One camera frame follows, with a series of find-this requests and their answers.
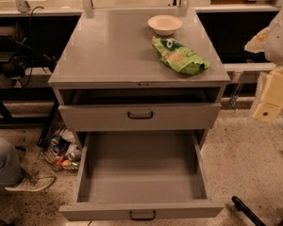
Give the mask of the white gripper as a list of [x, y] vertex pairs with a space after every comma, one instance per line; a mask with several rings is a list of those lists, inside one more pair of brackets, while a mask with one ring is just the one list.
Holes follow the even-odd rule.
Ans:
[[[244, 50], [254, 54], [264, 52], [268, 31], [267, 27], [260, 30], [245, 44]], [[255, 109], [253, 118], [262, 122], [273, 121], [280, 113], [280, 109], [283, 108], [283, 67], [273, 70], [267, 75], [261, 101], [262, 103]]]

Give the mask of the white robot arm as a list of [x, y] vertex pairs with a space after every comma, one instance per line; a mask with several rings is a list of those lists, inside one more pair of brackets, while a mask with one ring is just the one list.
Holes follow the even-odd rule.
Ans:
[[276, 65], [263, 77], [264, 83], [258, 83], [263, 88], [258, 92], [258, 104], [252, 115], [256, 121], [273, 121], [283, 109], [283, 8], [246, 43], [244, 50], [254, 54], [263, 52], [265, 59]]

